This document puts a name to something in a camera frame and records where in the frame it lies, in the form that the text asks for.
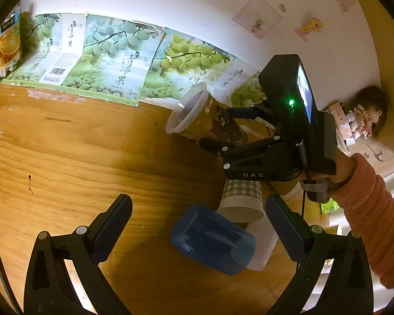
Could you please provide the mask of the orange sleeved forearm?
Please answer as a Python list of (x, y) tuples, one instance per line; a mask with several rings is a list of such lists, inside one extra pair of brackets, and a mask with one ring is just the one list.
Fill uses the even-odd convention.
[(360, 234), (372, 271), (382, 285), (394, 289), (394, 198), (362, 155), (351, 157), (357, 162), (354, 174), (330, 195)]

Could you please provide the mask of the person's hand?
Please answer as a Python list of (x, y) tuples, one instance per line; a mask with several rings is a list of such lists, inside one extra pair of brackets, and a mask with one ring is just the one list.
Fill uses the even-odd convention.
[(357, 162), (355, 158), (351, 156), (347, 156), (339, 149), (335, 150), (335, 158), (334, 161), (336, 163), (336, 174), (327, 175), (321, 174), (316, 171), (308, 171), (307, 173), (301, 173), (299, 176), (300, 180), (317, 180), (317, 179), (328, 179), (329, 180), (329, 191), (335, 191), (346, 184), (349, 179), (351, 179), (352, 175), (357, 166)]

